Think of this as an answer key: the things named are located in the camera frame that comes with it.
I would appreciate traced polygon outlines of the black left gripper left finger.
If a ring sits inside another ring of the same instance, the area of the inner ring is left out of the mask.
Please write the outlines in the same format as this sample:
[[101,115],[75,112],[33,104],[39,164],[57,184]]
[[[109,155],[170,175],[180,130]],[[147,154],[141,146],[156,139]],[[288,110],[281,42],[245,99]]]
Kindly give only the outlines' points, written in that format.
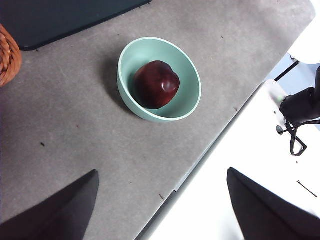
[[2,240],[82,240],[95,209],[99,172],[92,170],[0,225]]

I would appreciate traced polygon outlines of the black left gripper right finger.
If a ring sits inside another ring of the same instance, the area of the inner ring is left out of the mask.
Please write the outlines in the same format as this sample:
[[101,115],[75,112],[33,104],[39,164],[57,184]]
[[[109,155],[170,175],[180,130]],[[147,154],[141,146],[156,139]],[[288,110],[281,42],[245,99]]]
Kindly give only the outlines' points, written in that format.
[[318,240],[320,219],[238,170],[227,170],[233,211],[246,240]]

